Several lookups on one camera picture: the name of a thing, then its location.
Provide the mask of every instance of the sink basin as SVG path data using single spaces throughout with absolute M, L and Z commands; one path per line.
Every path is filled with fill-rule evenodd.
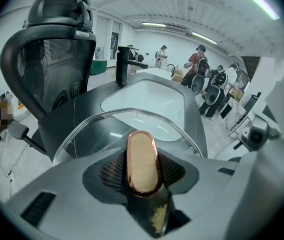
M 101 108 L 106 112 L 115 109 L 136 108 L 164 116 L 184 130 L 184 97 L 178 91 L 150 80 L 141 80 L 105 98 Z M 113 115 L 122 122 L 148 131 L 160 141 L 173 142 L 181 136 L 170 125 L 154 117 L 135 112 Z

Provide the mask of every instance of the window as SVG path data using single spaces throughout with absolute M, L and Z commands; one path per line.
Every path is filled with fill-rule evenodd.
M 104 47 L 96 47 L 95 48 L 95 59 L 103 60 L 104 59 Z
M 112 36 L 111 36 L 111 50 L 110 59 L 115 60 L 117 55 L 117 45 L 118 45 L 118 35 L 120 33 L 121 24 L 114 21 L 112 26 Z
M 112 32 L 110 59 L 116 59 L 118 33 Z

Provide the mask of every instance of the ceiling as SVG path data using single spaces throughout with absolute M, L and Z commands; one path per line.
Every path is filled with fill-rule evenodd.
M 11 0 L 2 14 L 33 1 Z M 267 1 L 280 19 L 272 20 L 252 0 L 91 0 L 91 6 L 141 30 L 161 31 L 144 27 L 142 22 L 185 29 L 181 35 L 243 64 L 243 56 L 284 59 L 284 14 L 273 0 Z M 218 44 L 191 36 L 193 31 Z

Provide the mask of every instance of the backpack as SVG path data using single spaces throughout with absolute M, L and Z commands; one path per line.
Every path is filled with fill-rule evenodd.
M 217 85 L 218 87 L 221 87 L 225 81 L 227 79 L 227 75 L 224 71 L 219 72 L 219 74 L 217 75 L 216 79 L 215 79 L 215 85 Z
M 206 57 L 202 57 L 197 61 L 197 75 L 206 77 L 207 73 L 210 70 L 210 66 L 208 65 L 208 60 Z

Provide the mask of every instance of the black machine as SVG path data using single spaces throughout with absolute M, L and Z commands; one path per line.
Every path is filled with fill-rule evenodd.
M 198 67 L 196 70 L 196 76 L 193 78 L 191 89 L 194 92 L 194 95 L 198 95 L 204 85 L 205 77 L 210 69 L 210 66 L 208 65 L 207 58 L 201 58 L 198 63 Z
M 221 71 L 218 73 L 218 75 L 215 78 L 215 82 L 210 86 L 208 89 L 208 92 L 206 94 L 205 102 L 208 105 L 213 105 L 217 99 L 218 96 L 221 93 L 220 87 L 227 81 L 227 75 L 225 71 Z

